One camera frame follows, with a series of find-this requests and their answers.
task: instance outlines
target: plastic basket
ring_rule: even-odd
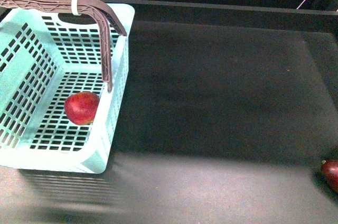
[[[0,23],[0,165],[84,173],[106,169],[128,74],[134,9],[108,4],[116,14],[111,16],[107,4],[90,0],[98,5],[88,9],[88,1],[77,1],[78,9],[94,18],[104,15],[103,27],[59,20],[58,13],[71,11],[71,0],[0,0],[0,6],[20,7]],[[105,58],[103,39],[110,39]],[[65,99],[80,91],[100,96],[91,125],[73,124],[63,110]]]

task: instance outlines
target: basket grid hole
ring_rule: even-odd
[[[12,147],[15,147],[17,144],[18,137],[23,135],[42,94],[57,69],[43,48],[43,45],[36,36],[32,34],[32,30],[27,27],[28,25],[25,23],[22,26],[23,32],[19,31],[15,36],[17,41],[13,39],[8,47],[3,50],[0,57],[1,60],[5,58],[6,61],[10,62],[14,57],[13,52],[17,52],[20,45],[26,43],[24,47],[27,49],[31,46],[29,53],[32,54],[32,57],[36,60],[36,63],[25,76],[25,80],[21,82],[19,91],[15,92],[5,112],[1,114],[0,117],[0,127],[3,128],[0,133],[2,138],[1,142],[6,143],[7,146],[12,145]]]

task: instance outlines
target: red apple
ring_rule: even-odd
[[[331,189],[338,193],[338,160],[323,161],[321,172]]]
[[[76,125],[89,125],[94,121],[99,97],[92,92],[79,92],[64,102],[64,111],[69,120]]]

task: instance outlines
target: red object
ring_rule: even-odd
[[[92,92],[79,92],[64,102],[64,111],[70,121],[76,125],[89,125],[94,121],[99,97]]]
[[[338,193],[338,160],[327,160],[321,172],[332,190]]]

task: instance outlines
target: dark gray table surface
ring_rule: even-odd
[[[0,223],[334,224],[338,114],[302,33],[136,21],[106,172],[0,167]]]

